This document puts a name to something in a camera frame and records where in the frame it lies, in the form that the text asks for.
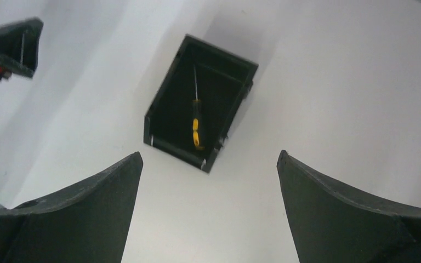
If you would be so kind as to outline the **black yellow screwdriver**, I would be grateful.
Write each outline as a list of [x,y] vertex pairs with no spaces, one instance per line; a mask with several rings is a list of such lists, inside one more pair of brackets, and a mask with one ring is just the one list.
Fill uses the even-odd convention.
[[193,120],[192,120],[192,138],[195,149],[198,151],[204,150],[204,128],[202,122],[202,103],[198,97],[198,86],[197,86],[197,70],[196,65],[193,65],[194,70],[194,84],[195,84],[195,99],[192,101],[193,107]]

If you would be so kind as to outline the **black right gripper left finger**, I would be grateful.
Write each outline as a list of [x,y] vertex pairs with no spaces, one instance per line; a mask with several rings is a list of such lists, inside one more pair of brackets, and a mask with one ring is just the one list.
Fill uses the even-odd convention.
[[121,262],[142,168],[135,152],[15,208],[0,204],[0,262]]

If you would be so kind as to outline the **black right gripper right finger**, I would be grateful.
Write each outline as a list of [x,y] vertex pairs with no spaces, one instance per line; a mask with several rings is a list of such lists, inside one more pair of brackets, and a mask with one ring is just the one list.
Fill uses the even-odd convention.
[[300,262],[421,262],[421,208],[345,184],[284,150],[277,171]]

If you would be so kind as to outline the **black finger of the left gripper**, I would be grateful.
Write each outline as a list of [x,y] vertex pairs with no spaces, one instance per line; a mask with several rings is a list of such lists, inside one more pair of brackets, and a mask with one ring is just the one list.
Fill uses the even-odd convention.
[[38,17],[0,26],[0,81],[8,80],[12,75],[34,77],[43,26]]

